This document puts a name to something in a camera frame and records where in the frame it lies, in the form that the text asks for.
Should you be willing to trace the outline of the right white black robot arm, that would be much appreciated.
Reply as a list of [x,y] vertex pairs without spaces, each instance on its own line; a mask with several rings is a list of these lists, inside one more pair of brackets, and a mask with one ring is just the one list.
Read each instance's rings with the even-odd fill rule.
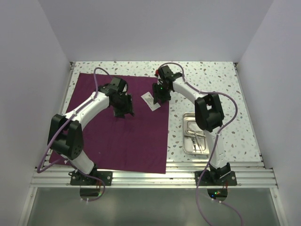
[[152,85],[153,103],[164,103],[171,100],[170,92],[177,92],[194,104],[195,122],[204,132],[210,151],[210,181],[220,185],[230,174],[230,164],[226,160],[221,138],[224,112],[217,92],[199,91],[184,77],[184,72],[174,73],[167,63],[162,64],[155,72],[158,78]]

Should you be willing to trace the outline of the white sachet packet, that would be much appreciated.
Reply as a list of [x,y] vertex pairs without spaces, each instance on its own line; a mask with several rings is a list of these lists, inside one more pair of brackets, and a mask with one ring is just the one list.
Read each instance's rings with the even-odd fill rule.
[[154,103],[154,97],[150,92],[143,94],[141,98],[145,101],[145,103],[152,111],[155,111],[161,107],[160,104]]

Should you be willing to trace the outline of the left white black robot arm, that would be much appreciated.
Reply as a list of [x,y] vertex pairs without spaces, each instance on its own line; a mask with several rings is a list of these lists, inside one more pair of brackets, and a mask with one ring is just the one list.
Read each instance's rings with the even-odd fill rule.
[[124,79],[113,77],[110,83],[96,87],[96,91],[78,107],[64,115],[56,114],[51,119],[48,149],[68,160],[82,173],[81,179],[87,185],[94,184],[98,174],[94,171],[95,163],[84,152],[83,129],[110,106],[115,117],[134,116],[132,97],[127,88],[128,83]]

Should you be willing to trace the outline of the stainless steel tray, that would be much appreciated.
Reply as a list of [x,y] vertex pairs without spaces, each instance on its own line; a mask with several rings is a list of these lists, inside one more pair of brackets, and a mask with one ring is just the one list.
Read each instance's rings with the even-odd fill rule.
[[183,114],[183,149],[187,154],[209,155],[206,136],[195,120],[194,113]]

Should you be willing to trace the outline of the steel tweezers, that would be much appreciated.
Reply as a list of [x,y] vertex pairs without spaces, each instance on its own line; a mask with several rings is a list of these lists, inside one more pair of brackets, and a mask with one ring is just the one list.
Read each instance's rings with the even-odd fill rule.
[[201,145],[201,151],[197,151],[196,153],[200,154],[205,154],[207,153],[207,148],[206,148],[206,136],[204,132],[196,132],[198,136],[199,143]]

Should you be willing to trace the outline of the white gauze pad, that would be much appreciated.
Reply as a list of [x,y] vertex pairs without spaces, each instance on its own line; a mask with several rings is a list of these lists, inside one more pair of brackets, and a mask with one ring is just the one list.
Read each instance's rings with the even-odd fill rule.
[[198,127],[195,121],[189,121],[187,123],[187,129],[192,131],[201,131],[201,129]]

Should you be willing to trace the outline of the purple cloth mat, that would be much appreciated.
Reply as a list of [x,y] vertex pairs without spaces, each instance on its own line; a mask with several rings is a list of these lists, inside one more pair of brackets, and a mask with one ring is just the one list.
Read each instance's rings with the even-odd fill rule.
[[152,91],[156,78],[122,79],[129,85],[134,116],[117,118],[112,107],[101,111],[83,130],[83,150],[102,169],[164,174],[169,104],[153,111],[142,98]]

